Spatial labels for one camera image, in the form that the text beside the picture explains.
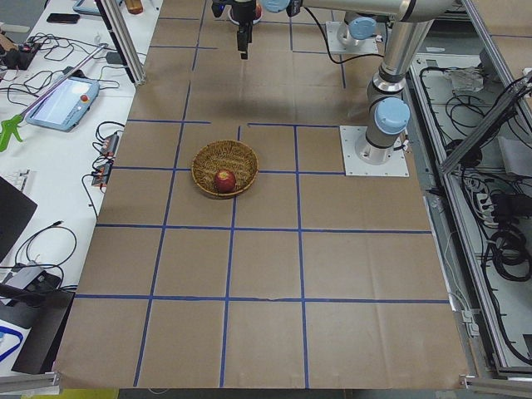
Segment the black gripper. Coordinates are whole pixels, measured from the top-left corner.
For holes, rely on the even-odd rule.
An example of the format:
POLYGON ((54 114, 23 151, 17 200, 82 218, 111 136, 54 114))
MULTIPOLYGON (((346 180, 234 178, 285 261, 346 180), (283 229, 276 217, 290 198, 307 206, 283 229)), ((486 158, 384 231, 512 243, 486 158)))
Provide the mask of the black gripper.
POLYGON ((239 24, 237 46, 242 59, 249 57, 249 45, 253 41, 253 21, 256 16, 256 1, 234 1, 231 5, 232 17, 237 23, 248 23, 245 27, 239 24))

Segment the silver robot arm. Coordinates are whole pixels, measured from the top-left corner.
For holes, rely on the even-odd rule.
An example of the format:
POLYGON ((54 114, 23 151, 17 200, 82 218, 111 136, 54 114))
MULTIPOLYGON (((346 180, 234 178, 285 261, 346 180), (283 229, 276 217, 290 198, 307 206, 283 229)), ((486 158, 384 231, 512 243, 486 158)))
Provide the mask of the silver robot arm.
POLYGON ((377 21, 373 15, 346 12, 337 31, 338 40, 344 45, 366 40, 375 34, 377 21))
POLYGON ((356 144, 355 151, 369 165, 383 165, 394 151, 396 139, 410 119, 410 109, 400 98, 406 85, 406 72, 419 50, 431 24, 452 5, 451 1, 262 1, 264 10, 286 12, 294 17, 303 8, 312 7, 344 11, 356 17, 347 21, 351 38, 366 39, 372 35, 368 24, 375 16, 394 19, 388 47, 378 71, 368 85, 369 120, 366 133, 356 144))

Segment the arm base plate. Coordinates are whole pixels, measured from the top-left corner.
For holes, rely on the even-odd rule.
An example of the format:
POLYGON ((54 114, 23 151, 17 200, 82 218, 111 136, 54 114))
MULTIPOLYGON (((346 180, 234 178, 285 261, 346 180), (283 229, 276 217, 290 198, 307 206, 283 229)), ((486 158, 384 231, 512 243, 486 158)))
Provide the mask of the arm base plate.
POLYGON ((339 126, 345 176, 407 178, 401 137, 390 148, 380 149, 367 141, 366 130, 365 126, 339 126))
POLYGON ((355 39, 344 22, 326 22, 329 51, 333 55, 378 54, 374 37, 355 39))

